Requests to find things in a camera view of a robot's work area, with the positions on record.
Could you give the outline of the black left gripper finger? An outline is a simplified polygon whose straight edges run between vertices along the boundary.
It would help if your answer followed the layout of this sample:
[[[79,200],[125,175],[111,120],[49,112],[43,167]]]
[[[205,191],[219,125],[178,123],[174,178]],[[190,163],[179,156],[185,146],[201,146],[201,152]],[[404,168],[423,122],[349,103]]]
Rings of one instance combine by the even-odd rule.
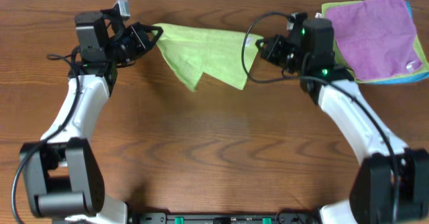
[[[155,25],[139,25],[139,35],[148,35],[152,34],[154,36],[161,36],[163,34],[163,29],[160,26]]]
[[[156,34],[150,41],[147,47],[147,52],[151,51],[156,47],[158,40],[160,39],[161,34]]]

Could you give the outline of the light green microfiber cloth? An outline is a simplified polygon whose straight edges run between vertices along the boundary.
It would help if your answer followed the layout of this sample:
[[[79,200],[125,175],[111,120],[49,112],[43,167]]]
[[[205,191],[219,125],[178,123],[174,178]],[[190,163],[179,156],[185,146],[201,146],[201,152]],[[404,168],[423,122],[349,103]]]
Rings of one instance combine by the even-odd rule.
[[[157,46],[177,78],[195,91],[203,74],[244,89],[246,70],[258,53],[260,35],[158,23],[163,29]]]

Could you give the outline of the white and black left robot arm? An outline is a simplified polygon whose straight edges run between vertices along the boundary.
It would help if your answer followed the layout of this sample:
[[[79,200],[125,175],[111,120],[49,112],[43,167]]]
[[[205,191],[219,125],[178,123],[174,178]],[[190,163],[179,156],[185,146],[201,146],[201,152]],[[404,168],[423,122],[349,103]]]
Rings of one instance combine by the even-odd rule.
[[[68,93],[51,127],[37,142],[22,145],[17,177],[29,208],[62,223],[126,223],[128,208],[105,192],[90,148],[97,119],[113,92],[120,68],[131,66],[160,39],[159,26],[125,25],[118,8],[78,14],[79,44],[64,57]]]

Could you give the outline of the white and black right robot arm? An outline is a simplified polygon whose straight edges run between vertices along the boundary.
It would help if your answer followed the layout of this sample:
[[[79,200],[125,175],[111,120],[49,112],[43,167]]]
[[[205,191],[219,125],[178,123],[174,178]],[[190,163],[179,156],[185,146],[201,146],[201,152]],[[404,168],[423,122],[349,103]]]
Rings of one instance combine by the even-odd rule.
[[[300,79],[302,90],[340,129],[360,169],[349,197],[319,210],[321,223],[402,223],[428,217],[428,152],[411,149],[368,105],[335,62],[327,19],[296,15],[288,36],[256,41],[261,57]]]

